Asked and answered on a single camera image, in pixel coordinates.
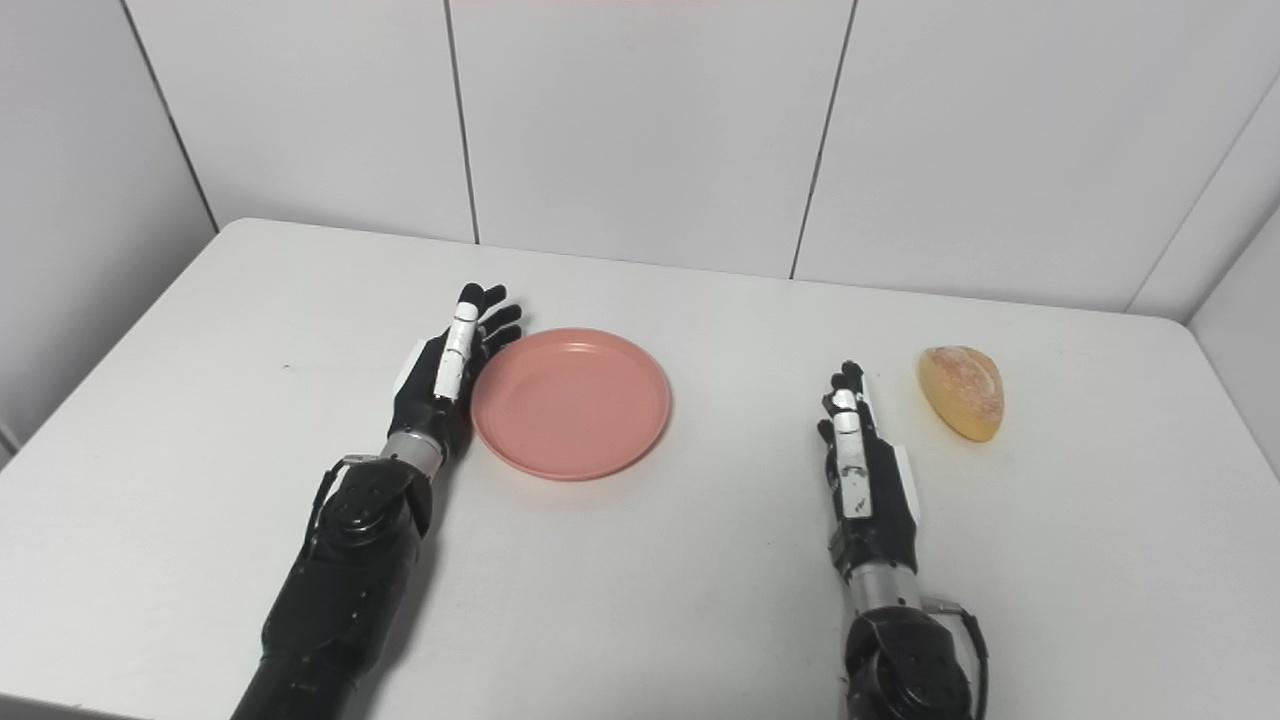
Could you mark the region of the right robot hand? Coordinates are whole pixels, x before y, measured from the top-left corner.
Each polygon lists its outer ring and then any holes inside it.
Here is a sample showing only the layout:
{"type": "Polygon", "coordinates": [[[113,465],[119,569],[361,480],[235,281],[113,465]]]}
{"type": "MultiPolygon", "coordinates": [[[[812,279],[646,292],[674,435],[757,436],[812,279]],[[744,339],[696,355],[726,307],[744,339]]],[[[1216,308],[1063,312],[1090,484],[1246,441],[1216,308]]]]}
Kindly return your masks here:
{"type": "Polygon", "coordinates": [[[893,445],[881,437],[865,373],[842,363],[822,396],[817,424],[826,446],[824,474],[833,505],[829,556],[841,577],[868,564],[919,571],[916,520],[893,445]]]}

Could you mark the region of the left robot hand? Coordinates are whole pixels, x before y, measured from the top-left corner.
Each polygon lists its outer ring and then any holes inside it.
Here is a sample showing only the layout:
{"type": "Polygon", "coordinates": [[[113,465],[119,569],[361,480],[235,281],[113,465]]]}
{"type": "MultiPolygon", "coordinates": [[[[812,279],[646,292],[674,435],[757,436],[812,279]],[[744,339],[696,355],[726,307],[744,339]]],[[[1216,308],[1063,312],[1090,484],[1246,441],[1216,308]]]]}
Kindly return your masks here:
{"type": "Polygon", "coordinates": [[[388,438],[425,438],[444,462],[456,460],[472,434],[474,388],[486,365],[520,340],[524,309],[503,284],[466,284],[443,333],[429,340],[399,386],[388,438]]]}

